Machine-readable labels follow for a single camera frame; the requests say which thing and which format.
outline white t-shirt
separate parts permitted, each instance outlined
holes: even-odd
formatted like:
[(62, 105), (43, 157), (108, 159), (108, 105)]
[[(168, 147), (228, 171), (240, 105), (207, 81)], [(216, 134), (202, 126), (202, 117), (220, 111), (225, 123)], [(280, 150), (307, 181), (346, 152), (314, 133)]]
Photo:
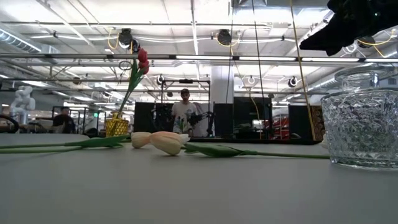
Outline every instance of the white t-shirt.
[(175, 116), (173, 132), (185, 133), (191, 129), (191, 125), (187, 121), (191, 114), (197, 114), (197, 107), (193, 103), (184, 104), (182, 101), (174, 103), (172, 113)]

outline person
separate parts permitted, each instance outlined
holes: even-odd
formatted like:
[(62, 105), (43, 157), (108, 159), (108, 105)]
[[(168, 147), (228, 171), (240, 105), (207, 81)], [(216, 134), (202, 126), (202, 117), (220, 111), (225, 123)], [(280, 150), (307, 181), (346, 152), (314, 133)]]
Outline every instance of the person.
[(192, 136), (194, 127), (190, 125), (188, 119), (191, 115), (197, 114), (198, 110), (193, 103), (189, 102), (189, 97), (188, 89), (181, 90), (182, 101), (174, 103), (172, 107), (172, 115), (174, 116), (173, 132)]
[(61, 114), (54, 117), (52, 121), (53, 127), (61, 125), (65, 125), (62, 130), (63, 134), (71, 134), (76, 132), (75, 122), (69, 116), (69, 107), (61, 107)]

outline green stem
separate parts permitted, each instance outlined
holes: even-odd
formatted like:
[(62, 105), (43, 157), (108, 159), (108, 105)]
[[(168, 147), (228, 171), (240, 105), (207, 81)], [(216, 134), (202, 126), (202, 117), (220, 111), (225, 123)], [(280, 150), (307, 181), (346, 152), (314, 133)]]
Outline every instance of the green stem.
[(83, 147), (72, 147), (68, 149), (52, 149), (52, 150), (28, 150), (28, 149), (4, 149), (0, 150), (0, 154), (22, 154), (22, 153), (50, 153), (50, 152), (70, 152), (83, 149)]
[(17, 149), (17, 148), (27, 148), (27, 147), (54, 147), (54, 146), (64, 146), (65, 143), (60, 144), (29, 144), (29, 145), (16, 145), (16, 146), (0, 146), (0, 149)]
[(330, 156), (323, 155), (304, 155), (304, 154), (284, 154), (271, 152), (257, 152), (260, 156), (276, 156), (276, 157), (292, 157), (292, 158), (306, 158), (306, 159), (330, 159)]

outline ceiling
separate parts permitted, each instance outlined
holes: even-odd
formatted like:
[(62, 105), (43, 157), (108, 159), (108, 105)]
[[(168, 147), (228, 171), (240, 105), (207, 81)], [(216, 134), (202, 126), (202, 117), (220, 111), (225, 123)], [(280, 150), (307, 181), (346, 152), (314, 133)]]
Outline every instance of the ceiling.
[[(137, 38), (141, 47), (148, 54), (167, 55), (230, 55), (229, 47), (220, 45), (215, 36), (220, 29), (229, 29), (234, 42), (232, 51), (234, 55), (257, 55), (256, 31), (258, 36), (258, 50), (260, 56), (291, 56), (296, 57), (295, 34), (292, 26), (292, 17), (288, 1), (255, 1), (255, 16), (251, 6), (236, 6), (233, 13), (228, 0), (65, 0), (47, 1), (49, 8), (43, 6), (43, 0), (0, 0), (0, 28), (28, 41), (35, 46), (51, 46), (61, 54), (130, 54), (116, 45), (116, 34), (121, 28), (131, 28), (132, 34)], [(325, 7), (326, 1), (294, 1), (300, 7), (294, 7), (297, 38), (302, 40), (316, 32), (325, 24), (324, 19), (330, 18), (332, 13)], [(392, 35), (392, 29), (382, 31), (374, 36), (376, 42), (386, 44), (379, 47), (388, 49), (397, 41)], [(26, 53), (4, 42), (0, 42), (0, 53)], [(300, 51), (301, 57), (326, 57), (324, 52)], [(380, 57), (374, 48), (362, 49), (352, 45), (343, 49), (334, 57)], [(38, 66), (43, 60), (25, 60), (12, 58), (17, 65), (28, 68), (22, 73), (9, 72), (9, 68), (18, 67), (8, 62), (0, 63), (0, 72), (8, 77), (19, 78), (50, 78), (50, 67)], [(59, 59), (58, 63), (94, 63), (104, 62), (96, 60), (73, 61)], [(52, 75), (59, 72), (56, 78), (69, 79), (80, 77), (82, 79), (112, 80), (115, 74), (120, 78), (123, 73), (115, 64), (106, 61), (109, 66), (82, 67), (82, 66), (53, 66)], [(158, 90), (156, 79), (162, 74), (171, 80), (181, 78), (206, 80), (211, 77), (211, 67), (214, 63), (199, 61), (197, 63), (179, 63), (170, 60), (154, 60), (148, 76), (137, 87), (142, 93), (133, 94), (131, 100), (154, 101), (158, 93), (149, 95), (148, 90)], [(231, 63), (234, 76), (243, 79), (240, 90), (246, 91), (244, 86), (252, 90), (259, 90), (259, 66), (255, 63)], [(331, 73), (347, 67), (345, 64), (335, 63), (307, 63), (303, 66), (303, 75), (309, 85), (322, 80)], [(300, 68), (296, 63), (264, 63), (261, 65), (261, 76), (264, 91), (299, 91), (289, 88), (287, 80), (292, 76), (301, 80)], [(44, 86), (59, 88), (65, 98), (71, 96), (86, 96), (98, 101), (106, 101), (100, 96), (99, 86), (107, 90), (113, 88), (123, 90), (127, 83), (107, 82), (95, 83), (82, 82), (79, 85), (71, 82), (46, 82)], [(183, 86), (178, 84), (169, 90), (179, 90)], [(202, 90), (198, 85), (189, 86), (192, 90)], [(86, 89), (88, 91), (73, 91), (73, 89)], [(206, 93), (194, 93), (194, 100), (207, 99)]]

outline white robot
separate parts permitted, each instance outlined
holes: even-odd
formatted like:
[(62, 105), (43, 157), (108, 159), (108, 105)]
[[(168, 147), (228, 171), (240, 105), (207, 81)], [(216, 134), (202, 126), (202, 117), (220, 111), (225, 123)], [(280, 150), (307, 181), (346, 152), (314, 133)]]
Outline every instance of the white robot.
[(36, 101), (30, 97), (32, 91), (30, 86), (20, 86), (15, 92), (15, 100), (10, 106), (10, 115), (19, 124), (26, 124), (28, 111), (35, 109)]

